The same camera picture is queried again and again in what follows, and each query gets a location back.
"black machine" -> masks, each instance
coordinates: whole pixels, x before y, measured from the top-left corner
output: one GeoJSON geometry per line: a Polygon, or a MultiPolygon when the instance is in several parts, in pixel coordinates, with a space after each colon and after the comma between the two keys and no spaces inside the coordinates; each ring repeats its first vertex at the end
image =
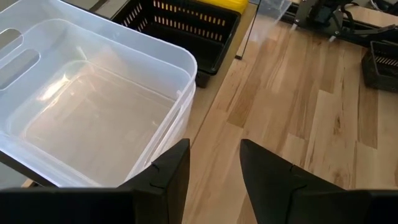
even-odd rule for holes
{"type": "Polygon", "coordinates": [[[344,190],[247,139],[240,158],[258,224],[397,222],[398,190],[344,190]]]}
{"type": "Polygon", "coordinates": [[[183,139],[115,189],[0,191],[1,223],[181,223],[190,170],[183,139]]]}
{"type": "MultiPolygon", "coordinates": [[[[115,189],[0,191],[3,223],[181,223],[190,151],[184,139],[115,189]]],[[[396,223],[398,191],[347,191],[256,143],[241,141],[241,167],[260,224],[396,223]]]]}
{"type": "Polygon", "coordinates": [[[281,20],[363,47],[369,47],[371,41],[398,44],[395,24],[378,27],[356,21],[347,8],[357,5],[352,0],[302,0],[300,4],[292,3],[281,20]]]}

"black cable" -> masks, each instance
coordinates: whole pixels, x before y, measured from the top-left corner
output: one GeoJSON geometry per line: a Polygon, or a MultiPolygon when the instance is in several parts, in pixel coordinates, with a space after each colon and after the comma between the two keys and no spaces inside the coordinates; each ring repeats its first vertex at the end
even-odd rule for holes
{"type": "MultiPolygon", "coordinates": [[[[347,11],[347,10],[345,9],[345,7],[346,7],[347,5],[349,5],[349,4],[352,4],[352,5],[354,5],[354,6],[359,6],[359,4],[356,3],[356,2],[349,2],[349,3],[345,3],[345,4],[340,5],[340,10],[341,10],[341,12],[342,12],[343,14],[346,14],[346,15],[347,15],[347,19],[348,19],[348,21],[349,21],[349,32],[353,33],[353,32],[355,31],[354,17],[353,17],[353,15],[352,15],[352,13],[350,13],[349,11],[347,11]]],[[[331,15],[331,17],[333,18],[333,21],[336,23],[336,26],[337,26],[339,32],[342,32],[343,29],[342,29],[342,27],[339,25],[339,22],[338,22],[338,19],[337,19],[336,15],[333,13],[333,14],[331,15]]]]}
{"type": "Polygon", "coordinates": [[[355,23],[354,23],[353,15],[352,15],[352,13],[350,13],[350,12],[348,12],[348,11],[346,10],[346,6],[347,6],[348,4],[352,4],[352,5],[354,5],[354,6],[359,6],[359,4],[356,3],[356,2],[350,2],[350,3],[347,3],[347,4],[343,4],[343,5],[341,5],[341,7],[340,7],[340,8],[341,8],[341,12],[347,15],[347,19],[348,19],[348,21],[349,21],[349,31],[350,31],[350,32],[354,32],[354,30],[355,30],[355,23]]]}

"wooden tabletop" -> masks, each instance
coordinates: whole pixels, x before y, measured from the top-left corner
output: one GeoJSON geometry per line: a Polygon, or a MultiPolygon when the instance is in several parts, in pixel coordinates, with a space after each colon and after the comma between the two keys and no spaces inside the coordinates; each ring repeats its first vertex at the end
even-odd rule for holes
{"type": "MultiPolygon", "coordinates": [[[[398,23],[381,12],[348,9],[367,23],[398,23]]],[[[264,22],[257,17],[253,35],[264,22]]],[[[397,188],[398,95],[364,86],[366,49],[289,30],[280,22],[268,39],[249,40],[197,136],[187,135],[193,146],[184,223],[256,223],[239,163],[242,138],[345,189],[397,188]]],[[[214,91],[198,94],[212,101],[214,91]]],[[[194,104],[196,123],[206,109],[194,104]]]]}

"black tray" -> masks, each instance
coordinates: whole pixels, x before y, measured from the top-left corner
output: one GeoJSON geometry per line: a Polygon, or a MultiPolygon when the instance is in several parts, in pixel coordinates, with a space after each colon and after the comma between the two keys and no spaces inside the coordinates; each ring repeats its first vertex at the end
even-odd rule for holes
{"type": "Polygon", "coordinates": [[[372,41],[362,59],[365,85],[398,92],[398,46],[372,41]]]}
{"type": "MultiPolygon", "coordinates": [[[[200,76],[208,80],[220,68],[240,17],[198,1],[130,0],[112,20],[187,49],[198,62],[200,76]]],[[[198,79],[205,87],[207,82],[198,79]]]]}

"yellow object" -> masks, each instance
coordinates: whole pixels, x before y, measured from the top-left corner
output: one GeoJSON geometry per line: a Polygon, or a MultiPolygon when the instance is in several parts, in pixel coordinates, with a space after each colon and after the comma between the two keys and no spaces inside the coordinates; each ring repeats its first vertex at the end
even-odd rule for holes
{"type": "Polygon", "coordinates": [[[204,3],[212,4],[215,6],[223,7],[226,9],[234,10],[243,13],[244,9],[248,5],[248,0],[199,0],[204,3]]]}

